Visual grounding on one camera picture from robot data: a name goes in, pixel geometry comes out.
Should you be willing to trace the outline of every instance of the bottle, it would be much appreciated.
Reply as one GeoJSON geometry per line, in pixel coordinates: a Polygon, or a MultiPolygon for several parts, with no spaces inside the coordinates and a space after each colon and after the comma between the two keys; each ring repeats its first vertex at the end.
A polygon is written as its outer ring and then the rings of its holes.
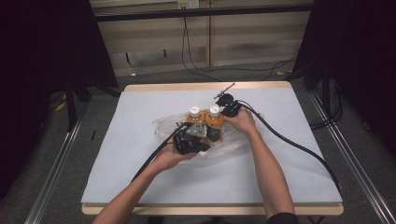
{"type": "Polygon", "coordinates": [[[190,109],[190,114],[187,116],[186,118],[187,122],[191,122],[191,123],[202,123],[204,124],[205,122],[205,116],[203,114],[201,114],[201,111],[199,110],[198,106],[193,106],[190,109]]]}
{"type": "Polygon", "coordinates": [[[212,142],[218,142],[222,139],[221,127],[224,123],[224,117],[220,114],[220,109],[218,106],[214,105],[210,107],[209,113],[205,117],[206,122],[206,137],[212,142]]]}

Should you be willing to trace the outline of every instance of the forearm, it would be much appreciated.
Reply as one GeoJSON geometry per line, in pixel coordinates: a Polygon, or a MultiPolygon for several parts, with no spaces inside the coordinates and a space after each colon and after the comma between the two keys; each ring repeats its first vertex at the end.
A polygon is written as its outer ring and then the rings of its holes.
{"type": "Polygon", "coordinates": [[[257,129],[247,133],[256,168],[257,182],[268,217],[280,212],[294,213],[288,184],[274,154],[257,129]]]}
{"type": "Polygon", "coordinates": [[[154,167],[148,166],[137,179],[101,211],[93,223],[125,223],[158,173],[154,167]]]}

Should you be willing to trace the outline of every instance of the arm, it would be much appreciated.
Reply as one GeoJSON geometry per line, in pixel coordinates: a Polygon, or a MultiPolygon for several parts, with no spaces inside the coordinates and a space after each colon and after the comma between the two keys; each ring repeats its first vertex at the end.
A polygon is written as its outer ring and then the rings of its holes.
{"type": "Polygon", "coordinates": [[[278,213],[293,213],[294,206],[282,168],[257,130],[251,113],[244,107],[235,118],[225,117],[236,130],[244,133],[250,143],[254,158],[264,210],[268,217],[278,213]]]}
{"type": "Polygon", "coordinates": [[[100,212],[93,223],[125,223],[155,176],[176,166],[180,161],[193,158],[195,155],[196,153],[180,155],[174,150],[173,144],[167,145],[142,174],[100,212]]]}

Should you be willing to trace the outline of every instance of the clear plastic wrap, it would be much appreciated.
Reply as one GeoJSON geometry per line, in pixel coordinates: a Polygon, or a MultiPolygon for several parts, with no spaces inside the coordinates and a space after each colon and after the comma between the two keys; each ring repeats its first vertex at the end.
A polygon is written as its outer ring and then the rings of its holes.
{"type": "MultiPolygon", "coordinates": [[[[163,141],[180,125],[185,122],[188,113],[166,116],[155,119],[155,134],[163,141]]],[[[265,134],[265,126],[255,118],[258,130],[265,134]]],[[[201,151],[196,158],[202,161],[218,160],[219,158],[239,155],[249,152],[248,139],[243,133],[238,132],[231,124],[224,122],[222,129],[222,139],[212,144],[206,152],[201,151]]]]}

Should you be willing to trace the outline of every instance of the white paper surface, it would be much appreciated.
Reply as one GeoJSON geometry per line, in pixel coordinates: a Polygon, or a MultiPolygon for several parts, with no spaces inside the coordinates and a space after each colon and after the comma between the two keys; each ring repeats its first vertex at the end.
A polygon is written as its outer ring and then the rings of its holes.
{"type": "MultiPolygon", "coordinates": [[[[215,104],[213,91],[123,92],[92,167],[82,203],[109,203],[132,180],[161,141],[154,134],[157,118],[215,104]]],[[[248,102],[279,133],[320,157],[318,144],[291,88],[229,90],[248,102]]],[[[314,157],[283,142],[268,130],[263,135],[287,178],[295,203],[337,203],[342,199],[326,169],[314,157]]],[[[158,175],[141,204],[261,203],[250,152],[218,163],[192,159],[158,175]]]]}

